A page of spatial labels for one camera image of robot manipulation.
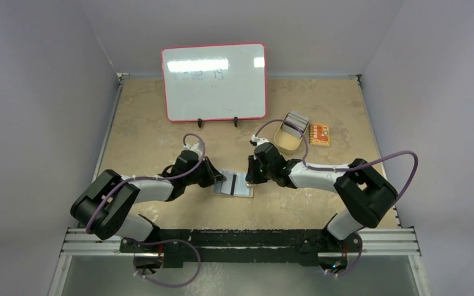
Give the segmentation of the credit card with black stripe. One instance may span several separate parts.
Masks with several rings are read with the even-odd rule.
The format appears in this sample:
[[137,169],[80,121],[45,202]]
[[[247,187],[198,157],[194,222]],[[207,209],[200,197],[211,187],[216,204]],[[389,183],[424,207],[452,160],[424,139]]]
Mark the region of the credit card with black stripe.
[[223,171],[222,173],[227,177],[220,188],[222,194],[234,197],[247,197],[249,195],[250,188],[246,185],[245,173],[235,171]]

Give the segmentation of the beige card holder wallet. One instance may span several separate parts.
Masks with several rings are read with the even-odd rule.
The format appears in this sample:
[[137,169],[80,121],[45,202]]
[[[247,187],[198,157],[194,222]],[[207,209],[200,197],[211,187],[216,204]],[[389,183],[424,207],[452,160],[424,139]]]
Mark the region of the beige card holder wallet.
[[254,188],[246,181],[246,173],[222,171],[225,180],[212,187],[212,193],[224,197],[253,198]]

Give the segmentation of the credit card stack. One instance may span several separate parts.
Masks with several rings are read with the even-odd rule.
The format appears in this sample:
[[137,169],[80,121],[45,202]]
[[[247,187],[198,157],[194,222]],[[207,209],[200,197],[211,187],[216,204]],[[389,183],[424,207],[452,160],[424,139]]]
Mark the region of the credit card stack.
[[295,138],[301,138],[309,125],[309,117],[295,110],[290,110],[282,123],[281,130]]

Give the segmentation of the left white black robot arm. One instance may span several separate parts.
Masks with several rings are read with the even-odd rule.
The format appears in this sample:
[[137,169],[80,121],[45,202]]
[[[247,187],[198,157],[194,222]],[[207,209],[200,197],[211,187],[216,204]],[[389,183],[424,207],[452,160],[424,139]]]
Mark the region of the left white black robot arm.
[[226,181],[208,157],[183,150],[175,163],[155,177],[127,177],[114,170],[103,171],[77,198],[70,214],[88,233],[101,240],[119,236],[135,240],[144,252],[159,246],[158,227],[149,219],[131,213],[141,202],[171,202],[184,194],[187,186],[211,187]]

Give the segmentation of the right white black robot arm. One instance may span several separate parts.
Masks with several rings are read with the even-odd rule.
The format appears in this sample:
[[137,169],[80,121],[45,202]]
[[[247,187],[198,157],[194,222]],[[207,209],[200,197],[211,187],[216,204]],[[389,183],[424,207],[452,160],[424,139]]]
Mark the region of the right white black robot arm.
[[323,229],[323,246],[336,251],[346,238],[362,228],[375,228],[397,200],[397,190],[364,159],[331,166],[286,160],[270,142],[255,146],[248,158],[245,180],[249,184],[273,181],[280,187],[311,188],[338,194],[345,210]]

